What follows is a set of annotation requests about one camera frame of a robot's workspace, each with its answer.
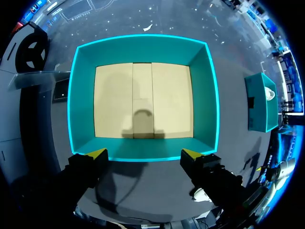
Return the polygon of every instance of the gray panel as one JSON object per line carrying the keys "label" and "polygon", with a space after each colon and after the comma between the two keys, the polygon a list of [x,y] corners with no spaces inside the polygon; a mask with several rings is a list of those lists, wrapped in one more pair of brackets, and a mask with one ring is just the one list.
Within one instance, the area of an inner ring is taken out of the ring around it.
{"label": "gray panel", "polygon": [[0,142],[21,137],[19,126],[21,90],[8,91],[13,76],[0,70]]}
{"label": "gray panel", "polygon": [[9,184],[28,173],[21,138],[0,142],[0,166]]}

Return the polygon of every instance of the white object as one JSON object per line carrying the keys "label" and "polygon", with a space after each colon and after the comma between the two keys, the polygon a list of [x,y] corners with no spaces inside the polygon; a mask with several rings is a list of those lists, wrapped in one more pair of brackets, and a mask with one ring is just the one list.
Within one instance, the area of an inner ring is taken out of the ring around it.
{"label": "white object", "polygon": [[270,101],[275,97],[275,92],[272,91],[269,87],[265,87],[265,94],[267,101]]}
{"label": "white object", "polygon": [[150,25],[150,26],[148,26],[147,28],[144,28],[144,29],[143,29],[143,30],[144,30],[144,32],[146,32],[146,31],[150,30],[152,26],[153,26],[153,24],[151,24],[151,25]]}
{"label": "white object", "polygon": [[199,188],[195,193],[194,193],[194,201],[195,202],[202,202],[202,201],[210,201],[211,199],[208,197],[208,195],[205,193],[205,191],[202,188]]}

